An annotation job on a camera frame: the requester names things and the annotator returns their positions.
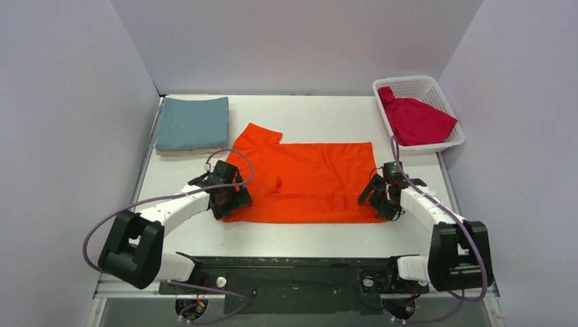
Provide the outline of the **orange t shirt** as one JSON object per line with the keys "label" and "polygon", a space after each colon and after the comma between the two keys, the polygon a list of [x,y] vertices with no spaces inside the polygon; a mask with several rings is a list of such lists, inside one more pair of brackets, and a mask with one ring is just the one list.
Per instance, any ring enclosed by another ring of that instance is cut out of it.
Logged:
{"label": "orange t shirt", "polygon": [[283,143],[283,135],[250,123],[227,162],[236,166],[252,204],[227,223],[381,223],[358,197],[376,168],[370,142]]}

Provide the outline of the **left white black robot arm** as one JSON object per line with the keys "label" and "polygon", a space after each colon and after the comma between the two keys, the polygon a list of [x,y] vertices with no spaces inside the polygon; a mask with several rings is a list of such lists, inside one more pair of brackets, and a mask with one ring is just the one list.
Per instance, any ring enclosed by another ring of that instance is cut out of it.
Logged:
{"label": "left white black robot arm", "polygon": [[179,192],[152,201],[139,211],[124,209],[115,215],[97,261],[98,268],[138,289],[154,281],[176,281],[187,293],[197,292],[203,274],[197,260],[169,253],[164,239],[193,216],[212,212],[216,220],[249,206],[252,198],[240,170],[219,160]]}

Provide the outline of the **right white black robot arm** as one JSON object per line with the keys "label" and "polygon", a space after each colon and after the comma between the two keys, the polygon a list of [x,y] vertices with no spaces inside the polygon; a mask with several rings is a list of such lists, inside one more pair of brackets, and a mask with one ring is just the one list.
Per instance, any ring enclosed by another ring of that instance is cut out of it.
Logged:
{"label": "right white black robot arm", "polygon": [[395,221],[411,214],[430,234],[429,253],[396,258],[385,274],[388,288],[402,292],[412,282],[427,283],[446,292],[480,288],[494,282],[487,227],[468,221],[443,205],[419,178],[407,178],[402,165],[389,162],[381,173],[372,171],[358,197],[369,204],[379,218]]}

